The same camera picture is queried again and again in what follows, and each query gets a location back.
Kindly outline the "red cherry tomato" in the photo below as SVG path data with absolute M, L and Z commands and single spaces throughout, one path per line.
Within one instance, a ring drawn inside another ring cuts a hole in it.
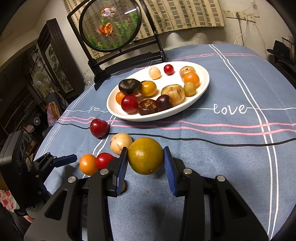
M 114 160 L 115 157 L 110 154 L 110 153 L 100 153 L 97 157 L 96 157 L 96 165 L 98 169 L 106 169 L 109 162 Z
M 166 64 L 164 66 L 164 72 L 166 73 L 166 75 L 173 75 L 175 71 L 171 64 Z

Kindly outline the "olive green round fruit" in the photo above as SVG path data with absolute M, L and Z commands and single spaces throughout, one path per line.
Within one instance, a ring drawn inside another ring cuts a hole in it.
M 150 175 L 162 166 L 164 151 L 154 139 L 138 138 L 128 148 L 128 161 L 138 174 Z

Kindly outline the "small orange fruit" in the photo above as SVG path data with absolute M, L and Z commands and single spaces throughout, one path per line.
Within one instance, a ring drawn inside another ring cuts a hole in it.
M 85 154 L 80 158 L 79 162 L 80 170 L 88 176 L 92 176 L 98 171 L 96 164 L 96 157 L 92 154 Z

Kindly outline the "dark red plum back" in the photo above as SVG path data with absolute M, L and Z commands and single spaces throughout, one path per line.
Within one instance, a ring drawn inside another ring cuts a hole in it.
M 109 132 L 109 124 L 104 120 L 95 118 L 90 123 L 90 132 L 96 138 L 103 138 Z

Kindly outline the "dark red plum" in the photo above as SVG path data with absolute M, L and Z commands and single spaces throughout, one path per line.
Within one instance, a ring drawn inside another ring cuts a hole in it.
M 121 108 L 128 114 L 138 113 L 139 99 L 134 95 L 126 95 L 121 101 Z
M 109 132 L 109 124 L 104 120 L 95 118 L 90 123 L 90 132 L 96 138 L 103 138 Z

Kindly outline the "brown mangosteen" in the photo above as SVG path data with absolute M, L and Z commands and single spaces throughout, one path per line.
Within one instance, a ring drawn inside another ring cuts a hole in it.
M 156 101 L 153 99 L 144 99 L 138 104 L 138 112 L 140 115 L 153 114 L 158 112 Z

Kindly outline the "small dark plum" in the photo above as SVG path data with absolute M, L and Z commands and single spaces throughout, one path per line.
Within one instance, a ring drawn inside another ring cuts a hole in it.
M 158 112 L 164 111 L 173 107 L 173 105 L 171 104 L 171 98 L 166 94 L 163 94 L 156 99 L 156 106 L 157 106 Z

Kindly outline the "large mandarin orange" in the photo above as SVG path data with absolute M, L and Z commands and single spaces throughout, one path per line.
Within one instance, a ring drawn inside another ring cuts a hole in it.
M 121 105 L 121 102 L 122 102 L 122 99 L 124 98 L 126 96 L 126 94 L 124 94 L 123 92 L 118 92 L 117 94 L 116 94 L 116 97 L 115 97 L 115 100 L 116 100 L 116 102 L 119 104 L 119 105 Z

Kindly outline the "beige potato-like fruit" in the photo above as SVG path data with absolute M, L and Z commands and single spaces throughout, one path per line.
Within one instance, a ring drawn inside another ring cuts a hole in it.
M 178 84 L 165 86 L 161 90 L 161 95 L 164 94 L 170 97 L 172 106 L 177 106 L 185 100 L 185 91 L 183 87 Z

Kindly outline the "dark purple mangosteen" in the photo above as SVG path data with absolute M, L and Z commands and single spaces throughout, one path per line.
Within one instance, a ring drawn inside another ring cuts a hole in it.
M 118 84 L 119 90 L 126 95 L 135 94 L 140 90 L 141 86 L 142 83 L 133 78 L 121 80 Z

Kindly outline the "pale yellow round fruit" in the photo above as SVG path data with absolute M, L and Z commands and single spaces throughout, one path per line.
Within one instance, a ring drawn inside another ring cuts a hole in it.
M 152 67 L 149 69 L 149 76 L 152 80 L 161 78 L 161 72 L 157 67 Z

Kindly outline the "small yellow longan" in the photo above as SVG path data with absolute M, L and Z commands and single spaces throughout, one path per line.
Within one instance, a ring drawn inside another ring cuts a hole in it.
M 184 92 L 186 97 L 194 96 L 197 93 L 195 83 L 191 81 L 185 82 Z
M 124 181 L 123 186 L 122 186 L 122 192 L 126 191 L 126 181 Z

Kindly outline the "yellow orange round fruit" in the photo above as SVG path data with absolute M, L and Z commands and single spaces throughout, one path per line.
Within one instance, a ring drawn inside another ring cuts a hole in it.
M 139 92 L 145 97 L 151 97 L 157 92 L 157 86 L 153 81 L 142 81 Z

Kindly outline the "small orange tomato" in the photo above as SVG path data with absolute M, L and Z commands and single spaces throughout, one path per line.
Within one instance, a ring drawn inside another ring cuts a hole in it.
M 194 83 L 194 85 L 195 85 L 196 87 L 199 87 L 199 85 L 200 85 L 200 78 L 199 78 L 199 76 L 198 76 L 196 73 L 194 73 L 194 72 L 189 72 L 189 73 L 186 73 L 186 74 L 184 75 L 184 77 L 183 77 L 183 82 L 184 82 L 184 83 L 192 82 L 192 83 Z

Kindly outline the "beige round fruit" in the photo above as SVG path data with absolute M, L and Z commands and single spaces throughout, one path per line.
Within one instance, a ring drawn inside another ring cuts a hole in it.
M 180 77 L 183 79 L 187 73 L 196 73 L 196 70 L 192 66 L 184 66 L 180 70 Z

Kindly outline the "white oval plate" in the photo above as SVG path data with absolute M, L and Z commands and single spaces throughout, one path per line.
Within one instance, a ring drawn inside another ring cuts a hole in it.
M 155 120 L 160 120 L 162 118 L 167 118 L 174 114 L 180 113 L 181 111 L 192 106 L 207 90 L 210 83 L 209 72 L 203 66 L 196 63 L 192 63 L 192 62 L 173 61 L 173 62 L 169 62 L 169 64 L 173 66 L 175 71 L 175 73 L 172 75 L 166 75 L 166 73 L 164 72 L 165 63 L 159 63 L 155 65 L 155 67 L 160 70 L 161 77 L 157 80 L 154 80 L 154 83 L 156 84 L 156 87 L 157 87 L 157 91 L 155 95 L 151 97 L 151 99 L 156 100 L 161 95 L 161 90 L 167 85 L 178 84 L 180 86 L 184 86 L 184 82 L 180 77 L 180 70 L 184 66 L 193 67 L 196 70 L 196 73 L 200 79 L 200 84 L 197 87 L 197 93 L 194 96 L 185 97 L 184 101 L 178 106 L 175 106 L 165 111 L 161 111 L 160 113 L 152 113 L 147 115 L 140 115 L 139 113 L 128 114 L 123 111 L 123 109 L 115 99 L 117 93 L 119 92 L 118 86 L 115 86 L 114 89 L 112 89 L 112 91 L 110 92 L 106 101 L 106 106 L 108 111 L 115 117 L 122 120 L 145 122 L 145 121 L 155 121 Z

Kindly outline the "white electric fan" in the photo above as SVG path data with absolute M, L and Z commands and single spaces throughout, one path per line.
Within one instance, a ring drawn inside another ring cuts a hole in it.
M 33 84 L 39 90 L 45 91 L 50 89 L 49 78 L 43 72 L 36 72 L 33 76 Z

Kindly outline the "blue striped tablecloth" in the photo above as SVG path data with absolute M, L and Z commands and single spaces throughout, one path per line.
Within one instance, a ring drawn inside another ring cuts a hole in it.
M 130 72 L 114 75 L 100 89 L 88 87 L 42 142 L 37 156 L 110 152 L 117 133 L 149 137 L 200 175 L 223 175 L 254 212 L 269 238 L 280 234 L 295 207 L 295 88 L 254 51 L 231 44 L 185 46 L 170 61 L 203 66 L 210 83 L 188 109 L 151 122 L 129 122 L 106 106 L 111 90 Z M 95 118 L 109 124 L 96 138 Z

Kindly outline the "dark framed painting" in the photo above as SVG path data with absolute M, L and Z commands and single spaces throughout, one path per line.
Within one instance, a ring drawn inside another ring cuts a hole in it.
M 71 103 L 84 91 L 84 81 L 57 20 L 47 20 L 37 44 L 59 93 Z

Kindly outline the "goldfish screen on black stand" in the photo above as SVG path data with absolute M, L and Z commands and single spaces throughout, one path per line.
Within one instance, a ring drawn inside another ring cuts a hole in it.
M 81 1 L 68 13 L 67 20 L 88 58 L 96 90 L 115 73 L 149 61 L 168 60 L 144 1 Z M 159 50 L 101 67 L 150 45 L 157 45 Z

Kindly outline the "beige checked curtain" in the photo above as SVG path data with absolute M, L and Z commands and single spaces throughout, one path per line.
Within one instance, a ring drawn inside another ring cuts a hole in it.
M 218 1 L 145 1 L 159 34 L 198 27 L 225 27 Z M 86 39 L 94 47 L 117 48 L 135 30 L 137 13 L 130 1 L 95 1 L 83 19 Z

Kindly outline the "black hat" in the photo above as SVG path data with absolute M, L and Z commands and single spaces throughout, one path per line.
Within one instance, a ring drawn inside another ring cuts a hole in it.
M 267 52 L 269 52 L 270 54 L 272 54 L 276 58 L 281 58 L 281 59 L 292 61 L 289 48 L 285 44 L 283 44 L 282 42 L 280 42 L 278 40 L 275 40 L 273 48 L 267 49 Z

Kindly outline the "wall power strip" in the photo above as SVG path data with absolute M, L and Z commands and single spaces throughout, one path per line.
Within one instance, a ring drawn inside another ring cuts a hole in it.
M 230 19 L 238 19 L 238 20 L 243 20 L 243 21 L 249 21 L 252 23 L 256 23 L 255 16 L 251 12 L 247 11 L 233 11 L 230 9 L 224 9 L 223 10 L 224 15 L 226 18 Z

